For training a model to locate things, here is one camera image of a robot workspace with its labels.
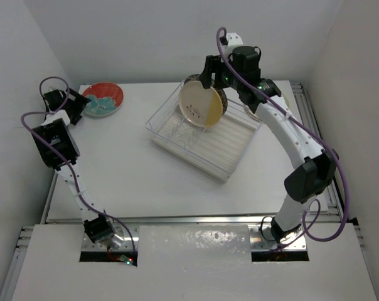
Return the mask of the cream green twig plate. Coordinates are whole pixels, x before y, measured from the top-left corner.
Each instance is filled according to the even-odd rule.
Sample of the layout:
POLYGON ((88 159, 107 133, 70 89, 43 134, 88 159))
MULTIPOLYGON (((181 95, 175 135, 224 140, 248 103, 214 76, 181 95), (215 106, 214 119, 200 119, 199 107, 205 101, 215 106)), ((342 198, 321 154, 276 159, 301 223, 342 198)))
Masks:
MULTIPOLYGON (((287 107, 290 108, 289 99, 284 94, 282 94, 281 98, 284 99, 287 107)), ((252 119, 258 122, 262 122, 262 119, 260 119, 255 113, 253 113, 246 105, 243 105, 243 109, 246 112, 246 114, 248 114, 252 119)))

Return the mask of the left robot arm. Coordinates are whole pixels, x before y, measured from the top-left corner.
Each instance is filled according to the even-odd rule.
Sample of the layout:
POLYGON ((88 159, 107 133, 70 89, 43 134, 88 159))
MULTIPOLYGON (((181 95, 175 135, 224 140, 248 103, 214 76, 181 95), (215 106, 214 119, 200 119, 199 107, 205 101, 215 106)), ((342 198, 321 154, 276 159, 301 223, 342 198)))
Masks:
POLYGON ((33 129, 33 139, 40 156, 70 189, 81 212, 84 232, 94 244, 111 242, 115 231, 104 211, 95 208, 85 187, 80 182, 78 158, 80 151, 68 129, 82 118, 89 99, 76 91, 67 94, 52 90, 43 95, 46 105, 45 121, 33 129))

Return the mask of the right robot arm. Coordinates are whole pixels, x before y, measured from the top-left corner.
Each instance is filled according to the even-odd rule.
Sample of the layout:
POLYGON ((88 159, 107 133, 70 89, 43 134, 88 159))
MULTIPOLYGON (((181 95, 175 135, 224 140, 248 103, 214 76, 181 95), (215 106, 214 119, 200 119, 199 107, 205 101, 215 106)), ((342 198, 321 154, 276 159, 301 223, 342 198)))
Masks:
POLYGON ((261 54, 256 46, 238 46, 228 58, 208 55, 200 82, 203 88, 234 89, 240 101, 268 126, 291 160, 294 170, 284 180, 286 196, 270 223, 270 235, 279 242, 300 227, 307 205, 331 184, 337 157, 293 117, 279 87, 261 77, 261 54))

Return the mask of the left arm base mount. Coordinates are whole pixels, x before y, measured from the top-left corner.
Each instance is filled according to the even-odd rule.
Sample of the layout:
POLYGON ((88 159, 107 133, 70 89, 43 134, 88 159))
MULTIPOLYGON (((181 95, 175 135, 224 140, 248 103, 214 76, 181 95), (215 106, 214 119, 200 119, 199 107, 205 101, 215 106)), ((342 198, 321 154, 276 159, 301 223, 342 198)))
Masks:
POLYGON ((127 225, 128 231, 117 223, 114 223, 112 226, 115 230, 114 236, 99 243, 92 243, 88 236, 84 234, 81 247, 82 251, 106 252, 108 247, 114 252, 137 251, 139 225, 129 223, 127 225))

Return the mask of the blue patterned rim plate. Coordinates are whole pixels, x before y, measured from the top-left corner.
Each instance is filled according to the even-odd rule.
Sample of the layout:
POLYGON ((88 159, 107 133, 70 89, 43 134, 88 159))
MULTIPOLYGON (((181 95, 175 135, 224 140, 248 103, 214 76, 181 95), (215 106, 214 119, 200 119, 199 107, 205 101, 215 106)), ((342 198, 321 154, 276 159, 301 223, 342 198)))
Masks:
MULTIPOLYGON (((183 85, 186 85, 187 83, 189 82, 194 82, 194 81, 199 81, 200 80, 200 74, 192 74, 190 76, 188 76, 185 80, 184 80, 184 83, 183 85)), ((222 102, 222 107, 223 107, 223 115, 226 113, 227 111, 227 108, 228 108, 228 100, 227 100, 227 96, 225 94, 225 92, 222 90, 222 89, 219 89, 219 88, 216 88, 215 87, 215 82, 214 82, 214 79, 211 80, 211 88, 213 88, 217 94, 219 95, 220 97, 220 100, 222 102)))

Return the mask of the cream yellow plate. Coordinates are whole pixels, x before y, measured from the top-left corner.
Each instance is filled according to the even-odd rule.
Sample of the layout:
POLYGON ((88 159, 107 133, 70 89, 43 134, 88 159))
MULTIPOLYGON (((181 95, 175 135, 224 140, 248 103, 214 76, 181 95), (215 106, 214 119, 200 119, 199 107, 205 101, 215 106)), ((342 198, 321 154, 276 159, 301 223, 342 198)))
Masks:
POLYGON ((204 89, 199 81, 183 85, 178 103, 185 119, 197 127, 213 127, 223 117, 219 95, 213 88, 204 89))

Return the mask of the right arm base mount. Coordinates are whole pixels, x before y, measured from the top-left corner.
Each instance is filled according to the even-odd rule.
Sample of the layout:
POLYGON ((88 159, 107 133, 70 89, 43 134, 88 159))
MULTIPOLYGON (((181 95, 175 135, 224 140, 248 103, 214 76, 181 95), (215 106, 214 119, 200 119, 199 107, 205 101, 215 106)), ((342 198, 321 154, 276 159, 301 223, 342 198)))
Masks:
POLYGON ((301 224, 295 228, 276 232, 272 216, 263 216, 255 226, 249 226, 252 253, 273 255, 275 253, 307 253, 304 228, 301 224))

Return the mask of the red blue floral plate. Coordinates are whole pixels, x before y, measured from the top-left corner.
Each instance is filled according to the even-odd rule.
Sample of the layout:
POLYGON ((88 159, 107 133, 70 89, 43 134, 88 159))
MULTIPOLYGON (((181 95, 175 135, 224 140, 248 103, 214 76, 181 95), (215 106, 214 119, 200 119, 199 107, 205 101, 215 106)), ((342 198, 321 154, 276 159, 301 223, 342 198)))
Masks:
POLYGON ((115 113, 124 101, 121 87, 110 82, 95 83, 86 88, 82 95, 90 100, 83 112, 93 118, 102 118, 115 113))

